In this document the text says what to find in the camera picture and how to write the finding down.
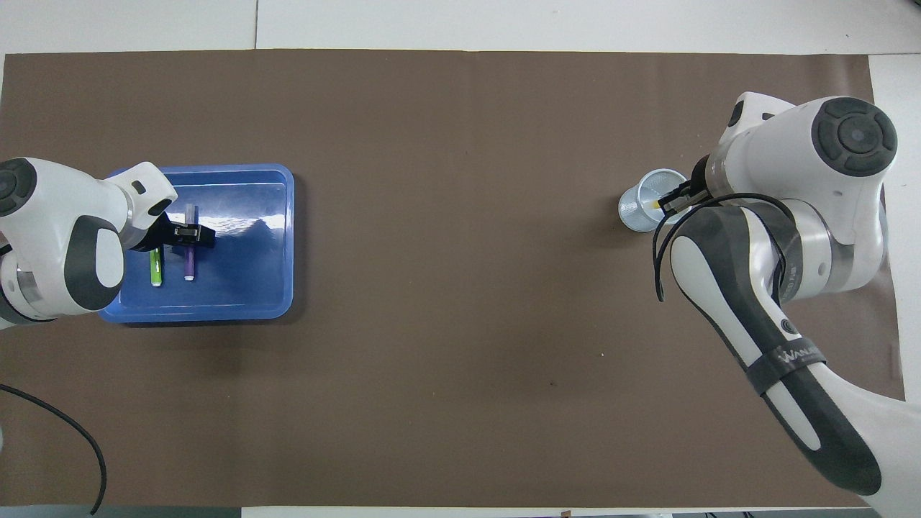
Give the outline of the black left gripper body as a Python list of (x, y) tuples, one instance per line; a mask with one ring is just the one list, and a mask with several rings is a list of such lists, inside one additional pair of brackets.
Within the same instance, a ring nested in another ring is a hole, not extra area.
[(136, 245), (132, 246), (132, 250), (149, 252), (149, 250), (154, 250), (164, 245), (179, 246), (181, 245), (180, 238), (178, 238), (176, 232), (177, 229), (180, 229), (180, 226), (181, 224), (175, 223), (167, 213), (163, 212), (148, 227), (144, 237)]

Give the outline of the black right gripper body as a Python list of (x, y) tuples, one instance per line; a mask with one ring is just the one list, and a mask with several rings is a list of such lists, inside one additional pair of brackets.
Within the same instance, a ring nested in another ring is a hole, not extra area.
[(713, 194), (707, 184), (707, 171), (710, 156), (704, 156), (694, 165), (693, 173), (689, 179), (689, 200), (691, 203), (704, 203), (712, 200)]

